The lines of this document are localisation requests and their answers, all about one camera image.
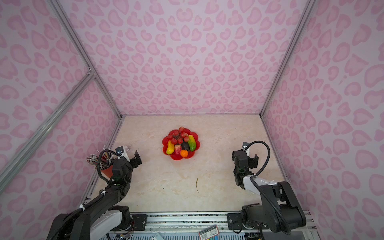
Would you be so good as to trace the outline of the fake small orange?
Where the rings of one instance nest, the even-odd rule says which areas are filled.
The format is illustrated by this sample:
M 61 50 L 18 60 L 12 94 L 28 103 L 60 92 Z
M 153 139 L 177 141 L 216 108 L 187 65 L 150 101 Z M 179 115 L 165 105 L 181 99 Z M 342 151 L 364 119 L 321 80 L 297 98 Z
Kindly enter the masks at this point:
M 187 150 L 181 150 L 181 151 L 180 151 L 180 156 L 181 156 L 182 158 L 187 158 L 187 157 L 189 156 L 189 151 L 187 151 Z

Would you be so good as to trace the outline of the fake green yellow mango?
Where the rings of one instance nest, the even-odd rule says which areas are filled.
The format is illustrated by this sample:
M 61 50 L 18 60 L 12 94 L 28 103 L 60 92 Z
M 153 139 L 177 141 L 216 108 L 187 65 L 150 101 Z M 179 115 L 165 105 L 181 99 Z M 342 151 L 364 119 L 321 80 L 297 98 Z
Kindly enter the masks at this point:
M 189 135 L 188 145 L 191 152 L 194 152 L 196 150 L 197 143 L 193 135 Z

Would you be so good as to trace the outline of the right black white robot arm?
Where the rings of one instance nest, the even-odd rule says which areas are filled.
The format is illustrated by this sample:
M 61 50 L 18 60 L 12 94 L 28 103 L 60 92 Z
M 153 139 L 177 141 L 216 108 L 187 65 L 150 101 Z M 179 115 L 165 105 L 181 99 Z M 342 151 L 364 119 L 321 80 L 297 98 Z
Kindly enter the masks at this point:
M 229 217 L 230 229 L 269 229 L 289 235 L 307 225 L 305 213 L 288 182 L 268 183 L 259 178 L 251 171 L 258 164 L 258 156 L 251 158 L 244 150 L 234 151 L 232 160 L 236 185 L 258 195 L 261 202 L 245 205 L 237 216 Z

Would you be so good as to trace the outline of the fake red grape bunch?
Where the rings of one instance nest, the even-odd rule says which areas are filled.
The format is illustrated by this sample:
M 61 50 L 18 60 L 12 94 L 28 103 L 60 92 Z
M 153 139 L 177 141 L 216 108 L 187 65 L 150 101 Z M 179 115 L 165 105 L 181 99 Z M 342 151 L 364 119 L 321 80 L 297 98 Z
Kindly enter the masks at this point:
M 174 145 L 181 145 L 183 142 L 187 142 L 186 138 L 190 135 L 190 130 L 185 127 L 179 127 L 177 130 L 172 130 L 166 136 L 167 142 L 172 140 Z

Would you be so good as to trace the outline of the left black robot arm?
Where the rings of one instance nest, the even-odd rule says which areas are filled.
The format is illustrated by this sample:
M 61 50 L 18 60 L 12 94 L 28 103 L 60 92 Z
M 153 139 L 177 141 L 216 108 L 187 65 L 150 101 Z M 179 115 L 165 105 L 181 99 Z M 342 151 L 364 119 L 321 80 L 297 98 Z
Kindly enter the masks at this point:
M 110 153 L 116 158 L 111 160 L 112 176 L 107 179 L 101 171 L 101 161 L 104 153 Z M 118 206 L 123 200 L 132 182 L 133 169 L 142 164 L 138 152 L 129 158 L 123 147 L 116 151 L 105 149 L 100 152 L 97 162 L 99 177 L 107 183 L 99 195 L 86 204 L 81 204 L 69 214 L 60 214 L 52 222 L 48 240 L 98 240 L 109 235 L 109 231 L 118 229 L 132 231 L 134 220 L 129 207 Z

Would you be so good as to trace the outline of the fake dark avocado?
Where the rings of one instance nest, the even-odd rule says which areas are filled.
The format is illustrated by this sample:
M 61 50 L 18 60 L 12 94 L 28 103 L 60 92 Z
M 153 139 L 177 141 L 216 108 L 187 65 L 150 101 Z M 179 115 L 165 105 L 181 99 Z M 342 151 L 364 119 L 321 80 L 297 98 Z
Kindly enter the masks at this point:
M 189 144 L 187 142 L 181 143 L 181 146 L 182 146 L 183 150 L 186 150 L 186 151 L 190 150 L 190 146 L 189 146 Z

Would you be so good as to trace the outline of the fake red strawberry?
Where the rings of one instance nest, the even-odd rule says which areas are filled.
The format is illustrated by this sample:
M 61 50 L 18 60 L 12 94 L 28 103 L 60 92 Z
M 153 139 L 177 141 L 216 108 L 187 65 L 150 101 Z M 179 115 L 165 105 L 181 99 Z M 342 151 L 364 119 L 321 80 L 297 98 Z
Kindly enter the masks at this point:
M 180 155 L 182 150 L 183 150 L 183 148 L 182 148 L 181 145 L 175 145 L 175 151 L 174 151 L 174 153 L 175 153 L 176 155 Z

